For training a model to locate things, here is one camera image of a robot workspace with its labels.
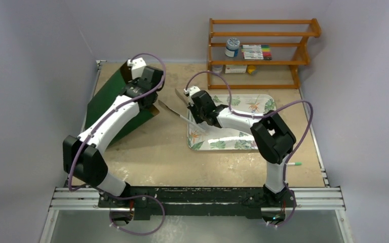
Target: blue and white jar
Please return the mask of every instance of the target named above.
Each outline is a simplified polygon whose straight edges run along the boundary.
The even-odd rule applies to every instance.
[[[228,57],[236,57],[238,55],[239,46],[241,45],[241,42],[232,37],[227,40],[226,43],[226,56]]]

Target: green marker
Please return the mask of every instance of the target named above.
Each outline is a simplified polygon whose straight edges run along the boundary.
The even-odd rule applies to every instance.
[[[287,163],[288,166],[301,166],[302,162],[296,162],[296,163]]]

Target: green panel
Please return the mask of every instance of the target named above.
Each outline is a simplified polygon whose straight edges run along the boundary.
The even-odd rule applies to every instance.
[[[123,80],[120,70],[117,70],[89,102],[87,106],[86,128],[93,125],[101,117],[101,115],[108,110],[124,86],[126,86],[126,83]],[[149,110],[141,111],[136,117],[131,119],[120,130],[120,132],[117,133],[114,139],[110,142],[110,145],[122,139],[131,131],[135,130],[137,127],[153,117],[154,114]]]

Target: white wall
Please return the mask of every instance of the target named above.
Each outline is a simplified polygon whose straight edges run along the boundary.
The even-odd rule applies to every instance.
[[[0,242],[37,242],[95,61],[60,0],[0,1]]]
[[[302,72],[332,185],[358,242],[389,242],[389,1],[334,0]]]
[[[311,19],[331,0],[65,0],[96,59],[206,61],[209,18]]]

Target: white tray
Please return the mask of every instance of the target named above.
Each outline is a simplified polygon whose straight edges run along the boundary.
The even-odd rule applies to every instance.
[[[212,95],[216,105],[227,104],[229,95]],[[275,101],[269,95],[233,95],[232,108],[235,110],[264,114],[275,110]],[[194,121],[188,112],[188,119]],[[187,125],[187,144],[193,150],[232,150],[257,149],[253,136],[230,128],[216,128],[200,124],[206,132],[200,132],[192,125]]]

